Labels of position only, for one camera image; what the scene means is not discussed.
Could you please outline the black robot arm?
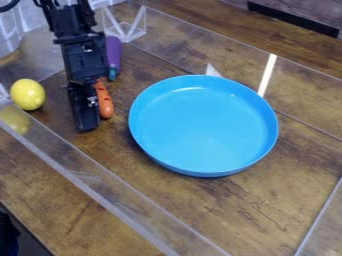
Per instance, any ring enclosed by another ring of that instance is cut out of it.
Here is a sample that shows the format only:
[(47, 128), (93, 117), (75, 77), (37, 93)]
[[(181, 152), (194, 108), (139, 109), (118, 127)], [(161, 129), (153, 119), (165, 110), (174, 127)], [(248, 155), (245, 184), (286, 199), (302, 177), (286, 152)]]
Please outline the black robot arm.
[(99, 97), (94, 85), (109, 74), (106, 35), (93, 27), (98, 25), (95, 12), (87, 0), (61, 5), (58, 0), (34, 0), (55, 34), (61, 46), (67, 74), (69, 99), (79, 132), (99, 126)]

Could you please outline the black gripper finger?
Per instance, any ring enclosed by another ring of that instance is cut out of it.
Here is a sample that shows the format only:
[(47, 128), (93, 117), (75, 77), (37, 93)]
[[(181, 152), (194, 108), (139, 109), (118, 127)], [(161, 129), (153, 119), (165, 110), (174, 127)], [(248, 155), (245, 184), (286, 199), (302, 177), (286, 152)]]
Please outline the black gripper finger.
[(89, 84), (70, 83), (67, 92), (78, 131), (87, 132), (97, 129), (101, 116), (95, 88)]

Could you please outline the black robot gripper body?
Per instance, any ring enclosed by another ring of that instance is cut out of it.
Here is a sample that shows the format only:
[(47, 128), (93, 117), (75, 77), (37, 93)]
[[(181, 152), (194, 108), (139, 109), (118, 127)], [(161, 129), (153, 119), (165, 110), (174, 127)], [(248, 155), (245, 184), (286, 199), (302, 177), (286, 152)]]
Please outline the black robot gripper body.
[(103, 32), (54, 40), (61, 46), (70, 82), (85, 84), (109, 74), (106, 36)]

